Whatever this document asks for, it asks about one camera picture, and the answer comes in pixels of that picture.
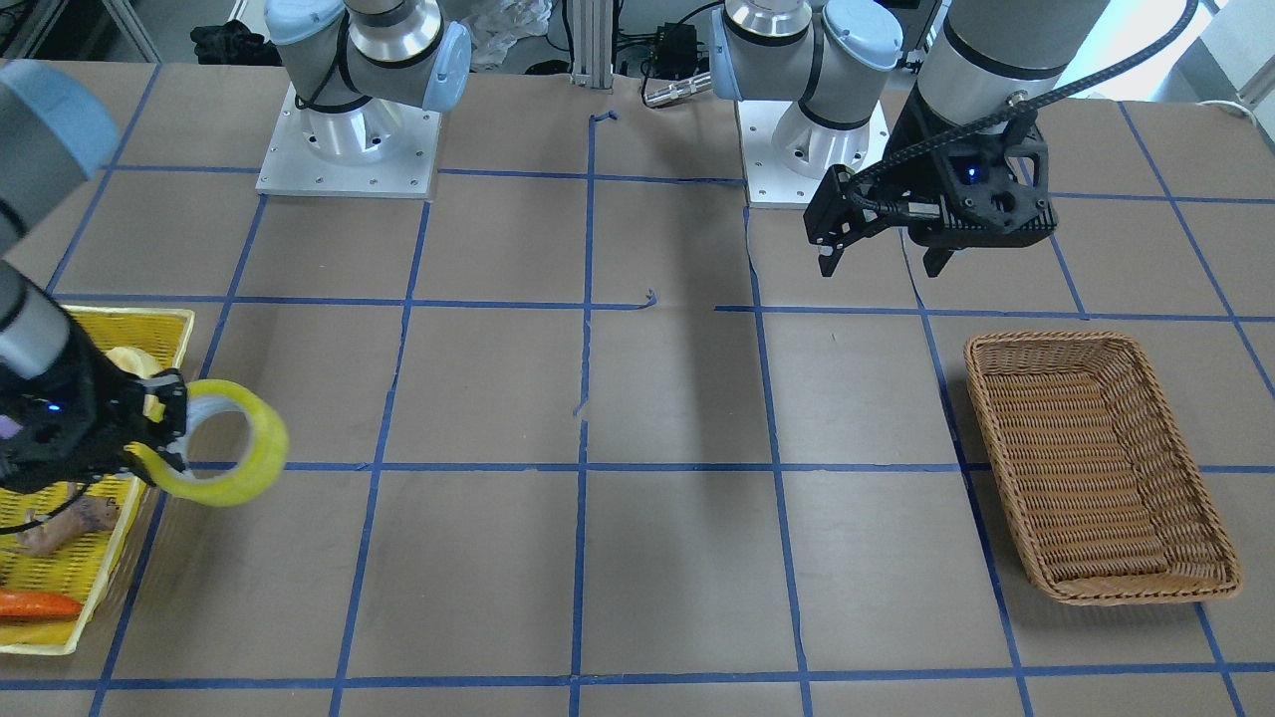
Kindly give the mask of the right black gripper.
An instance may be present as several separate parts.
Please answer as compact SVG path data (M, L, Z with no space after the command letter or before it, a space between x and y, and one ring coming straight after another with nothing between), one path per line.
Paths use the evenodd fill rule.
M178 370L142 378L113 367L93 344L69 344L34 379L3 367L3 415L23 427L3 441L6 491L92 485L108 475L133 475L168 491L190 482L187 384Z

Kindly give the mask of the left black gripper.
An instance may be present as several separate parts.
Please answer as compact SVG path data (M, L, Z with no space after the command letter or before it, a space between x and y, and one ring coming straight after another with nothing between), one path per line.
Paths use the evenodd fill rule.
M942 273L959 253L951 226L956 199L936 166L947 145L938 148L933 140L951 129L924 96L909 94L878 162L826 168L803 212L822 277L833 277L849 245L887 228L907 230L907 237L924 248L921 265L928 278Z

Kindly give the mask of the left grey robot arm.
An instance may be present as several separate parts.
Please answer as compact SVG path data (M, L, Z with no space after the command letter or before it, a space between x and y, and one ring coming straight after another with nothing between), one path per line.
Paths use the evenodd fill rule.
M878 1L725 1L711 15L720 100L778 101L778 151L819 180L803 226L824 276L847 249L904 228L929 277L952 254L1029 248L1057 216L1031 100L1047 100L1102 1L952 1L876 162L873 110L904 55Z

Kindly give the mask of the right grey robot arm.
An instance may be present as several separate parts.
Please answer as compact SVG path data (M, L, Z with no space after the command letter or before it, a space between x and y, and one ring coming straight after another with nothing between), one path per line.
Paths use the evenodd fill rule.
M269 1L265 34L232 20L191 31L204 65L284 68L297 134L320 166L375 165L404 135L394 108L448 114L472 37L433 1ZM119 148L91 91L45 63L3 65L3 250L10 251ZM45 290L3 264L3 489L34 494L119 472L186 496L185 439L210 410L200 381L115 367Z

